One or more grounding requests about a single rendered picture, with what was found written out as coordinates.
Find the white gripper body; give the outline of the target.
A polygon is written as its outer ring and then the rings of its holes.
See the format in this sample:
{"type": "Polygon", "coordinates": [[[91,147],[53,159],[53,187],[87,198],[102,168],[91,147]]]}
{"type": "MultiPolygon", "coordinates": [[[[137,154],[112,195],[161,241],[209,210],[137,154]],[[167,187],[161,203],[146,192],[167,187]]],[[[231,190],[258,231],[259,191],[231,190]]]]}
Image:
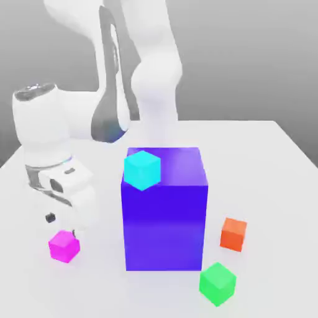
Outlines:
{"type": "Polygon", "coordinates": [[[70,206],[62,204],[62,207],[55,211],[57,222],[62,229],[85,231],[98,220],[98,200],[95,189],[91,185],[67,194],[66,200],[70,206]]]}

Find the small magenta cube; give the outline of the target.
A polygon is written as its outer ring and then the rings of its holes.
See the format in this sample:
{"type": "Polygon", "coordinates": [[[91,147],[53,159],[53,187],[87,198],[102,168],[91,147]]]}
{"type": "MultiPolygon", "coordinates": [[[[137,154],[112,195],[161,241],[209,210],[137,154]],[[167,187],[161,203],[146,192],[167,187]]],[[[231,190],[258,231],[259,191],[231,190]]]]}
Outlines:
{"type": "Polygon", "coordinates": [[[80,241],[72,232],[61,230],[48,241],[50,256],[54,260],[69,263],[80,252],[80,241]]]}

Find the small cyan cube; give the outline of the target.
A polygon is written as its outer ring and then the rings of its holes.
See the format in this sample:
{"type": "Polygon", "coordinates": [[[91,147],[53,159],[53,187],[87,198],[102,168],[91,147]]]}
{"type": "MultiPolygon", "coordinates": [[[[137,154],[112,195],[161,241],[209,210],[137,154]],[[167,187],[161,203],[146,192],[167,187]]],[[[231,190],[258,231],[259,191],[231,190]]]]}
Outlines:
{"type": "Polygon", "coordinates": [[[144,191],[161,181],[161,158],[144,150],[124,160],[124,181],[144,191]]]}

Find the small orange cube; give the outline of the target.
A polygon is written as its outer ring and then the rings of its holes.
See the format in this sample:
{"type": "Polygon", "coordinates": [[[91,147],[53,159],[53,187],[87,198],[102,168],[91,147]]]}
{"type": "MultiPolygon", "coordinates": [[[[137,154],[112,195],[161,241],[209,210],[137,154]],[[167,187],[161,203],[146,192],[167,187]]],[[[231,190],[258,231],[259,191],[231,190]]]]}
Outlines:
{"type": "Polygon", "coordinates": [[[220,246],[241,252],[246,229],[247,223],[245,221],[226,217],[221,231],[220,246]]]}

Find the small green cube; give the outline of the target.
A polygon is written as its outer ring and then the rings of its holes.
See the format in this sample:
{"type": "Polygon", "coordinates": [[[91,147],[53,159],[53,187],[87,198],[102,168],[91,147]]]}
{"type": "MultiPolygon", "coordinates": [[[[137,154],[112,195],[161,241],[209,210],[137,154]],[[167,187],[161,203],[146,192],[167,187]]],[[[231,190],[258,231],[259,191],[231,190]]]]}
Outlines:
{"type": "Polygon", "coordinates": [[[237,276],[219,262],[202,271],[199,291],[216,307],[234,295],[237,276]]]}

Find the large blue box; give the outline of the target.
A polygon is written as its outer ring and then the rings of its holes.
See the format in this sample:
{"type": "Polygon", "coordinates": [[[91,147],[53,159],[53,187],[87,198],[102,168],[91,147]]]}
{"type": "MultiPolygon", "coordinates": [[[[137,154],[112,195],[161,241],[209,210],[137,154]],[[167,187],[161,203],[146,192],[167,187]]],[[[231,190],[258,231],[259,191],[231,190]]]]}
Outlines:
{"type": "Polygon", "coordinates": [[[199,271],[208,182],[197,147],[129,148],[161,158],[161,181],[140,191],[121,181],[128,271],[199,271]]]}

